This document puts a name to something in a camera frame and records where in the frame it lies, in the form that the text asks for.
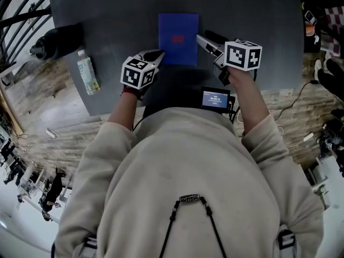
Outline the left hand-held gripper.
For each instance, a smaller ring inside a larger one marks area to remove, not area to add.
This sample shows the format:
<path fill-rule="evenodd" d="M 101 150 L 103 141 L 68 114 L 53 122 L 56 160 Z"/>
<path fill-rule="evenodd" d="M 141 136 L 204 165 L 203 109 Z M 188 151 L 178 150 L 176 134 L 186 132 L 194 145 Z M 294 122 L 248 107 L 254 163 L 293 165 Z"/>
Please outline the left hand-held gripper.
<path fill-rule="evenodd" d="M 165 51 L 162 49 L 150 49 L 139 53 L 142 58 L 128 57 L 122 65 L 120 82 L 134 90 L 139 99 L 142 99 L 147 88 L 153 83 L 156 73 L 159 71 Z"/>

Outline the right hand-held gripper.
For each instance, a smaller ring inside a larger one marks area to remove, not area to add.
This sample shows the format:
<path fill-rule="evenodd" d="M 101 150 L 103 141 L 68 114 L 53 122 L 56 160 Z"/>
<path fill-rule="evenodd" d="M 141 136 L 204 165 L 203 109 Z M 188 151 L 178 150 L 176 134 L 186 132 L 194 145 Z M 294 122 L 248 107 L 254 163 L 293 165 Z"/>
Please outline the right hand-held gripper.
<path fill-rule="evenodd" d="M 253 71 L 253 80 L 256 80 L 261 62 L 262 46 L 250 41 L 229 41 L 226 37 L 210 30 L 206 30 L 205 35 L 197 34 L 196 41 L 201 48 L 216 58 L 214 65 L 220 70 L 218 79 L 223 86 L 230 83 L 228 80 L 230 73 L 227 67 Z"/>

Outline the blue book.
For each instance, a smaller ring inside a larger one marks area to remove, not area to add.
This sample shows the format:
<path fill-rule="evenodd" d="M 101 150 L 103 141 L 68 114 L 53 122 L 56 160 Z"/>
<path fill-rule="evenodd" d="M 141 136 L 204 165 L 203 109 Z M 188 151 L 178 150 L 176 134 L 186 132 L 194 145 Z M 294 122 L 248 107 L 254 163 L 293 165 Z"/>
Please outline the blue book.
<path fill-rule="evenodd" d="M 199 15 L 195 13 L 158 14 L 159 49 L 165 51 L 163 64 L 196 66 Z"/>

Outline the person's right forearm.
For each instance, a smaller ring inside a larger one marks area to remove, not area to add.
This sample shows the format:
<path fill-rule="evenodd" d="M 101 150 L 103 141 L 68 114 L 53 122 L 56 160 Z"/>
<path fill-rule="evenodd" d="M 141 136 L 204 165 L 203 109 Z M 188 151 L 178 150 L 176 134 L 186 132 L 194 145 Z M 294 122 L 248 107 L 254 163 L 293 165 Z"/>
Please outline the person's right forearm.
<path fill-rule="evenodd" d="M 244 132 L 247 134 L 269 116 L 269 111 L 249 72 L 232 67 L 227 67 L 227 70 L 230 73 L 228 81 L 237 94 Z"/>

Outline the person's left forearm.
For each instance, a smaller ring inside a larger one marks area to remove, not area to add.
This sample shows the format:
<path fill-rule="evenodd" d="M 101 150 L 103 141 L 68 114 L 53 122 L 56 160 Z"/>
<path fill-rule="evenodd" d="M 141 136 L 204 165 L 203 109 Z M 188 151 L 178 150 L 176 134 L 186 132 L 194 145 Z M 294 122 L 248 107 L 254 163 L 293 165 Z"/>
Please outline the person's left forearm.
<path fill-rule="evenodd" d="M 119 101 L 108 118 L 108 122 L 119 124 L 131 131 L 139 97 L 140 93 L 137 89 L 123 88 Z"/>

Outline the small black display screen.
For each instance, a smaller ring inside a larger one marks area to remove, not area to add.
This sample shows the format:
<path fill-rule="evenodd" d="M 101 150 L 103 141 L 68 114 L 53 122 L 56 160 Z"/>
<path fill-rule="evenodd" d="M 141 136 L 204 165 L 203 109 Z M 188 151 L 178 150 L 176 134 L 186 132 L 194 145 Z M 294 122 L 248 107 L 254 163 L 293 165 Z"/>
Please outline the small black display screen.
<path fill-rule="evenodd" d="M 230 91 L 226 89 L 202 87 L 201 107 L 226 111 L 230 108 Z"/>

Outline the clear plastic water bottle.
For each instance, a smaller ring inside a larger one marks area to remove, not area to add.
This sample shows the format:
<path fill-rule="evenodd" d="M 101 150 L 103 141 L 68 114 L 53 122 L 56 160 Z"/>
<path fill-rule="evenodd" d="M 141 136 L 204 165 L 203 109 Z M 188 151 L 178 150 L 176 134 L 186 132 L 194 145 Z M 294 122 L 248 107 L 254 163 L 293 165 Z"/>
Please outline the clear plastic water bottle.
<path fill-rule="evenodd" d="M 91 58 L 86 55 L 83 49 L 78 51 L 77 66 L 87 94 L 93 95 L 94 93 L 98 92 L 100 87 L 96 79 Z"/>

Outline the black printed bag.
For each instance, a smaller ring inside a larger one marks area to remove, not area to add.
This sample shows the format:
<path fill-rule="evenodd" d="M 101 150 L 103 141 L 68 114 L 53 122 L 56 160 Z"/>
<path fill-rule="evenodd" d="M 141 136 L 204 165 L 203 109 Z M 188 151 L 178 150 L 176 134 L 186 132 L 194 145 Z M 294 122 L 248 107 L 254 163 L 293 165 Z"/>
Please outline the black printed bag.
<path fill-rule="evenodd" d="M 315 13 L 305 8 L 304 20 L 304 53 L 318 53 L 321 48 L 321 29 L 319 18 Z"/>

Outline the person's beige sweatshirt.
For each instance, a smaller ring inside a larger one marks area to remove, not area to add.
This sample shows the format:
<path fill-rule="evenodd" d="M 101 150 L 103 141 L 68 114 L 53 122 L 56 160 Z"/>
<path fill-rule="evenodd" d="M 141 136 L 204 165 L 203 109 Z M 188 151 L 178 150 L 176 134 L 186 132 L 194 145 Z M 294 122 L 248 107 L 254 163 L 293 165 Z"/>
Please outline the person's beige sweatshirt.
<path fill-rule="evenodd" d="M 77 258 L 315 258 L 323 205 L 272 116 L 242 138 L 211 111 L 107 122 L 84 151 L 54 241 Z"/>

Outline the checkered cloth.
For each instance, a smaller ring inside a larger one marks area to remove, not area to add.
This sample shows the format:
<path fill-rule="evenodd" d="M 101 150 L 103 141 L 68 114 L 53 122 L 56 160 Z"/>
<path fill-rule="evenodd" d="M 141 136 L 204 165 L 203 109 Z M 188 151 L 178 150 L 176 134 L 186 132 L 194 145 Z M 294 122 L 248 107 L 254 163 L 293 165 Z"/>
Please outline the checkered cloth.
<path fill-rule="evenodd" d="M 325 9 L 327 28 L 325 50 L 344 59 L 344 6 Z"/>

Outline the black metal railing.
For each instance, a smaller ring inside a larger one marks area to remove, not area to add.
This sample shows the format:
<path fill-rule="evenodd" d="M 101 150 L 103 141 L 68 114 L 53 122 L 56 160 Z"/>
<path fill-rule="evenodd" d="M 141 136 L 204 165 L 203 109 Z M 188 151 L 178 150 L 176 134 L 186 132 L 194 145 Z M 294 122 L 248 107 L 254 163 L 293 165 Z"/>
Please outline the black metal railing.
<path fill-rule="evenodd" d="M 52 28 L 50 0 L 0 0 L 0 72 L 34 59 L 31 47 Z"/>

